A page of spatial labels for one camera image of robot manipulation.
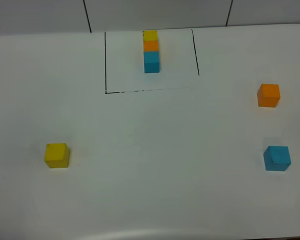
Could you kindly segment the blue template block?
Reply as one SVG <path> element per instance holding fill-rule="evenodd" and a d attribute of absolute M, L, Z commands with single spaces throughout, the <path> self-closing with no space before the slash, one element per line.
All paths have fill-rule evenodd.
<path fill-rule="evenodd" d="M 160 55 L 158 51 L 145 51 L 143 53 L 143 61 L 145 73 L 160 72 Z"/>

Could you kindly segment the orange template block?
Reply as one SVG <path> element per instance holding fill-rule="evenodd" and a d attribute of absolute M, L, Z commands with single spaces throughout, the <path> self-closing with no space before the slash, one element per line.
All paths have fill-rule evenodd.
<path fill-rule="evenodd" d="M 144 52 L 158 52 L 159 51 L 159 41 L 158 40 L 149 40 L 143 42 L 143 51 Z"/>

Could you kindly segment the yellow template block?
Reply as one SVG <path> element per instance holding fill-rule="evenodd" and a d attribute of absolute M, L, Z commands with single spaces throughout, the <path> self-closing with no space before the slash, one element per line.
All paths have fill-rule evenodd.
<path fill-rule="evenodd" d="M 157 30 L 144 30 L 143 32 L 143 41 L 158 41 L 158 31 Z"/>

